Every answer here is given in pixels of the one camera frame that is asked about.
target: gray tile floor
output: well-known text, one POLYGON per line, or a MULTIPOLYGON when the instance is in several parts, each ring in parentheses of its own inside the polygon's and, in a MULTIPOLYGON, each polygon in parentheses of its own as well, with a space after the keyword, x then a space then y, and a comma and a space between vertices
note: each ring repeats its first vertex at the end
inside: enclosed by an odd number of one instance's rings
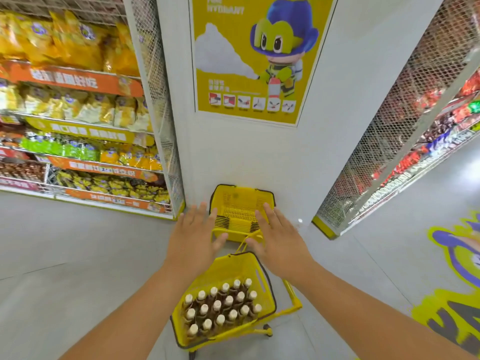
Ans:
MULTIPOLYGON (((474 140, 344 236, 309 227, 315 259, 405 314, 436 288, 471 289, 426 237, 480 209, 480 139, 474 140)), ((161 265, 173 224, 0 192, 0 359, 55 359, 161 265)), ((225 253, 234 250, 225 248, 225 253)), ((289 298, 273 277, 279 308, 289 298)), ((207 346, 198 359, 354 359, 313 306, 271 323, 273 337, 249 335, 207 346)), ((186 359, 171 326, 149 359, 186 359)))

